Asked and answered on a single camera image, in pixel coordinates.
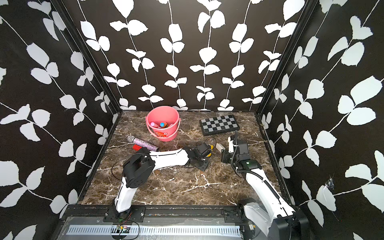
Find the yellow shovel wooden handle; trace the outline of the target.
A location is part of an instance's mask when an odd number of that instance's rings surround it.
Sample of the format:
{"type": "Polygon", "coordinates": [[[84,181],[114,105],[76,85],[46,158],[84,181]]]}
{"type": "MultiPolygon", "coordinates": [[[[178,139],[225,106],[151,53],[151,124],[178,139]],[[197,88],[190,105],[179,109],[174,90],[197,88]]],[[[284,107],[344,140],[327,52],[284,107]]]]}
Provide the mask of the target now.
{"type": "Polygon", "coordinates": [[[209,158],[209,157],[212,155],[213,148],[214,148],[213,145],[208,145],[208,147],[209,147],[209,151],[208,151],[208,153],[206,154],[206,158],[209,158]]]}

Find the yellow shovel blue tip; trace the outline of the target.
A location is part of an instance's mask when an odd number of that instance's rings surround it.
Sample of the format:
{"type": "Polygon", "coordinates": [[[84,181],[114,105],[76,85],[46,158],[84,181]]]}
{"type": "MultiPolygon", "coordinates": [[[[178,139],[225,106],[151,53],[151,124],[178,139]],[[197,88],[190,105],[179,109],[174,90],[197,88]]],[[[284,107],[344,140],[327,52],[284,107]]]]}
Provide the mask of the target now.
{"type": "Polygon", "coordinates": [[[168,126],[168,123],[166,123],[166,122],[161,122],[161,123],[159,124],[159,126],[160,126],[161,128],[166,128],[166,127],[168,126]]]}

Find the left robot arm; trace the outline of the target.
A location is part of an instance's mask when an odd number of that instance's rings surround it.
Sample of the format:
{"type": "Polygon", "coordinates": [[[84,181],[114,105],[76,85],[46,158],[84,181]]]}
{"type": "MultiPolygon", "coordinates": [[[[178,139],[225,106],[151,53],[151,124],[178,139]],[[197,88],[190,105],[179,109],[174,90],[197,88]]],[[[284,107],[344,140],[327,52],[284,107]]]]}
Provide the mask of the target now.
{"type": "Polygon", "coordinates": [[[130,210],[137,189],[146,183],[152,172],[174,166],[192,166],[205,171],[212,145],[202,143],[197,147],[184,147],[174,151],[155,152],[141,148],[124,162],[122,184],[114,205],[117,213],[130,210]]]}

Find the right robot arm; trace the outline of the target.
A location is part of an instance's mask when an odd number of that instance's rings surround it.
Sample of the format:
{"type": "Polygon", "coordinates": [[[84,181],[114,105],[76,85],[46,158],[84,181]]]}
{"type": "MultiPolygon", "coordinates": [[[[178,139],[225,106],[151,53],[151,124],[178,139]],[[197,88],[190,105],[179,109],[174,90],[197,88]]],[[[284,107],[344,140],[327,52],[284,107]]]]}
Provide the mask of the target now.
{"type": "Polygon", "coordinates": [[[258,161],[253,160],[248,144],[229,140],[229,149],[222,151],[235,173],[242,176],[256,192],[264,208],[257,203],[242,205],[243,216],[254,223],[268,240],[309,240],[308,218],[297,207],[291,206],[274,188],[258,161]]]}

